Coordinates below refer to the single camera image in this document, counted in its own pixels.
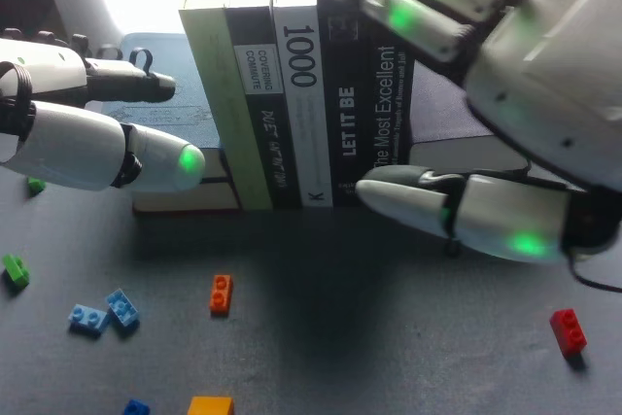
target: stack of books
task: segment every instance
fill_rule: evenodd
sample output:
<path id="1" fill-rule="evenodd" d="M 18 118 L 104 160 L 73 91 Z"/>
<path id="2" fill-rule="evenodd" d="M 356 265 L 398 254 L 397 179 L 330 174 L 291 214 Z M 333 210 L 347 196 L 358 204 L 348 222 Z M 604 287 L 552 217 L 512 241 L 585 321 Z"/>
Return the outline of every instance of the stack of books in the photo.
<path id="1" fill-rule="evenodd" d="M 374 167 L 408 163 L 421 143 L 411 131 L 424 121 L 411 115 L 415 57 L 359 12 L 332 0 L 184 0 L 180 17 L 186 36 L 175 48 L 153 37 L 122 47 L 151 49 L 154 68 L 178 80 L 175 100 L 104 112 L 204 148 L 205 184 L 135 194 L 135 210 L 358 206 L 356 182 Z M 448 86 L 450 107 L 464 108 Z M 201 122 L 208 127 L 189 132 Z M 487 134 L 474 125 L 468 136 Z"/>

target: green lego brick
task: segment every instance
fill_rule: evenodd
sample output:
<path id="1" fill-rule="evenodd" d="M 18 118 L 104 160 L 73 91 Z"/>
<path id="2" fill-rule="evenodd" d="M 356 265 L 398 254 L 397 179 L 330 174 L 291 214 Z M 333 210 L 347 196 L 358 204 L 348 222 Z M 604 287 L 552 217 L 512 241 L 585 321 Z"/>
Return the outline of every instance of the green lego brick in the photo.
<path id="1" fill-rule="evenodd" d="M 4 267 L 7 268 L 9 277 L 18 287 L 26 287 L 30 282 L 30 273 L 20 257 L 5 255 L 2 258 Z"/>
<path id="2" fill-rule="evenodd" d="M 39 194 L 46 189 L 46 183 L 43 180 L 28 177 L 28 188 L 32 194 Z"/>

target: blue lego brick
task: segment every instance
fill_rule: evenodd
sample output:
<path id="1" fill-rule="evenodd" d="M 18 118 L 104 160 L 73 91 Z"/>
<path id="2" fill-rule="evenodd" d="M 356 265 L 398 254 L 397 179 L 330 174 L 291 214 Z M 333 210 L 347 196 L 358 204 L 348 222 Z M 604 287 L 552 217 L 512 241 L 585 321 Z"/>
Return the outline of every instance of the blue lego brick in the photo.
<path id="1" fill-rule="evenodd" d="M 71 326 L 101 334 L 110 322 L 110 315 L 104 311 L 95 310 L 83 305 L 74 306 L 69 315 Z"/>
<path id="2" fill-rule="evenodd" d="M 138 310 L 134 308 L 134 305 L 127 299 L 121 289 L 108 295 L 106 301 L 124 327 L 128 327 L 135 321 L 138 321 Z"/>
<path id="3" fill-rule="evenodd" d="M 149 405 L 133 398 L 127 404 L 127 407 L 123 411 L 123 415 L 149 415 L 149 412 Z"/>

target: orange lego brick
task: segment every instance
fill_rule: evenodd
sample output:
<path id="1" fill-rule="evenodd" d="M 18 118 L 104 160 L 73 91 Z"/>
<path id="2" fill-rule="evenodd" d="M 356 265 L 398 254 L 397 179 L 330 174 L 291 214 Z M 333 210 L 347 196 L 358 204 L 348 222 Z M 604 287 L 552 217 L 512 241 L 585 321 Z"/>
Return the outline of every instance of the orange lego brick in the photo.
<path id="1" fill-rule="evenodd" d="M 192 398 L 188 415 L 233 415 L 233 399 Z"/>
<path id="2" fill-rule="evenodd" d="M 218 274 L 214 276 L 212 296 L 210 298 L 210 310 L 212 313 L 227 314 L 231 305 L 231 290 L 233 282 L 231 276 Z"/>

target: robotic hand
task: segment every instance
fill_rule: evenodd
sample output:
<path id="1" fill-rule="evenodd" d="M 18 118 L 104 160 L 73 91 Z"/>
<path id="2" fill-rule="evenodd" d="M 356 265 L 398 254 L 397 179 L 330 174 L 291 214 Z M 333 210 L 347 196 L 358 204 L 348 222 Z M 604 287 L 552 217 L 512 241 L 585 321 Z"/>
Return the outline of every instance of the robotic hand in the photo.
<path id="1" fill-rule="evenodd" d="M 87 58 L 84 36 L 74 36 L 71 48 L 47 32 L 34 43 L 21 39 L 17 30 L 0 39 L 0 134 L 17 137 L 15 154 L 2 165 L 82 190 L 165 192 L 200 182 L 205 159 L 189 142 L 83 109 L 90 100 L 170 99 L 175 81 L 150 72 L 149 51 L 135 50 L 124 62 L 115 48 Z M 116 60 L 101 58 L 108 49 L 115 49 Z M 140 52 L 142 70 L 135 67 Z"/>
<path id="2" fill-rule="evenodd" d="M 455 247 L 529 262 L 607 249 L 622 220 L 618 0 L 337 0 L 410 43 L 523 155 L 579 186 L 478 170 L 387 166 L 357 193 L 372 210 Z"/>

